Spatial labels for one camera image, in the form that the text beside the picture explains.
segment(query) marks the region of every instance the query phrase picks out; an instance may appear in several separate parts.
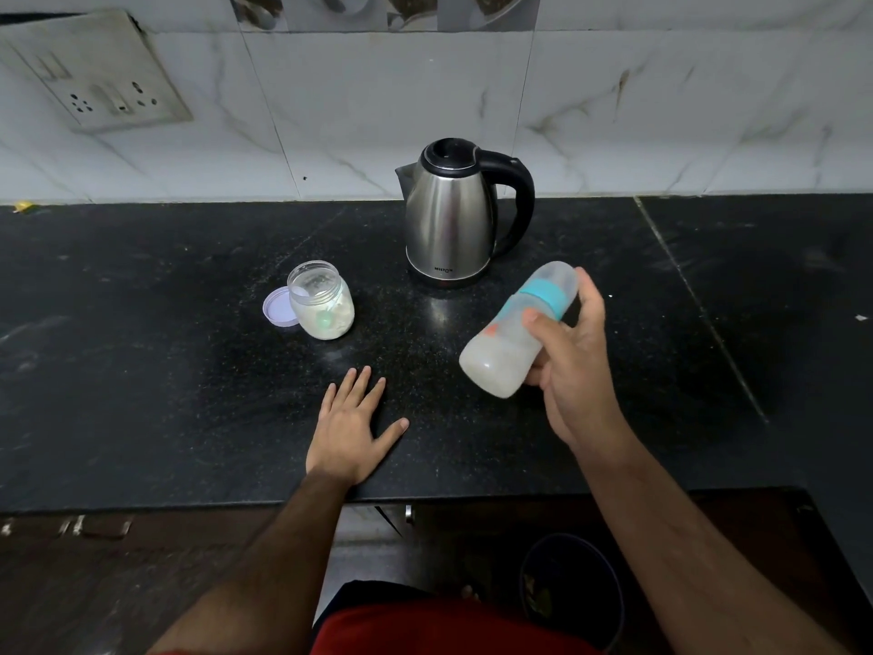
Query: person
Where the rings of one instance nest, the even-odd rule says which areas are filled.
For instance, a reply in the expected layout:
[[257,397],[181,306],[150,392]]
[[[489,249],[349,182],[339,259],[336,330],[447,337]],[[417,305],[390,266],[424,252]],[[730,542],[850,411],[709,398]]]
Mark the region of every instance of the person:
[[[543,345],[527,382],[542,389],[549,424],[578,460],[675,652],[846,652],[736,550],[630,429],[609,372],[603,299],[591,278],[576,272],[582,309],[575,327],[523,313]],[[385,379],[367,393],[369,379],[370,368],[350,369],[338,388],[328,387],[300,488],[230,575],[149,652],[594,652],[580,639],[484,605],[414,589],[406,597],[382,597],[377,589],[368,599],[352,589],[340,598],[346,584],[313,628],[346,492],[373,473],[409,425],[401,418],[373,439],[370,418]]]

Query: jar rim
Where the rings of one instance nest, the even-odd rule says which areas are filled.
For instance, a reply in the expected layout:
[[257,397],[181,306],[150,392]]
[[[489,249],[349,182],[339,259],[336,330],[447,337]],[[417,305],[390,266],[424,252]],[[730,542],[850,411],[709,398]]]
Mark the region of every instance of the jar rim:
[[[311,272],[313,269],[327,269],[332,273],[334,278],[333,286],[330,289],[325,290],[324,292],[318,292],[313,296],[295,292],[294,282],[306,273]],[[291,273],[288,274],[288,293],[291,296],[291,300],[300,303],[302,306],[318,306],[325,303],[335,297],[340,292],[340,289],[342,289],[342,277],[340,276],[340,272],[336,270],[336,267],[333,266],[332,263],[326,262],[323,259],[311,259],[308,262],[298,264],[294,267]]]

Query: electric kettle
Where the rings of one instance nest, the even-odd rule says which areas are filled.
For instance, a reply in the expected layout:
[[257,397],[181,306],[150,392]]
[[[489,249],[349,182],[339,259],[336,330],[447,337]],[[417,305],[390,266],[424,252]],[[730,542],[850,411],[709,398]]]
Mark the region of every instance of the electric kettle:
[[[475,281],[492,257],[518,243],[530,224],[531,173],[505,153],[443,138],[427,145],[417,163],[395,172],[406,201],[406,258],[413,274],[432,285]],[[515,219],[500,240],[495,184],[515,188]]]

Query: person's left arm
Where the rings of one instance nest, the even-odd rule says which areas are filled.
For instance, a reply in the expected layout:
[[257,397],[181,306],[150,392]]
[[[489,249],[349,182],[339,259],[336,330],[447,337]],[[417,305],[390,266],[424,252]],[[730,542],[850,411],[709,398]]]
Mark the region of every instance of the person's left arm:
[[373,473],[409,426],[401,418],[373,439],[370,418],[385,379],[364,395],[370,368],[364,368],[357,381],[355,374],[350,369],[339,388],[331,384],[327,389],[300,488],[229,577],[173,623],[149,653],[308,652],[312,618],[346,492]]

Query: white switch plate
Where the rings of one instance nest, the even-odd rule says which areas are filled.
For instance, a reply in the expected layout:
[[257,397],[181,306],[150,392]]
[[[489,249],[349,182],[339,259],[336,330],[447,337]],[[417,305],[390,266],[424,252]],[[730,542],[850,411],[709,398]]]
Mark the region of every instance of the white switch plate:
[[75,131],[191,120],[191,113],[121,10],[0,28]]

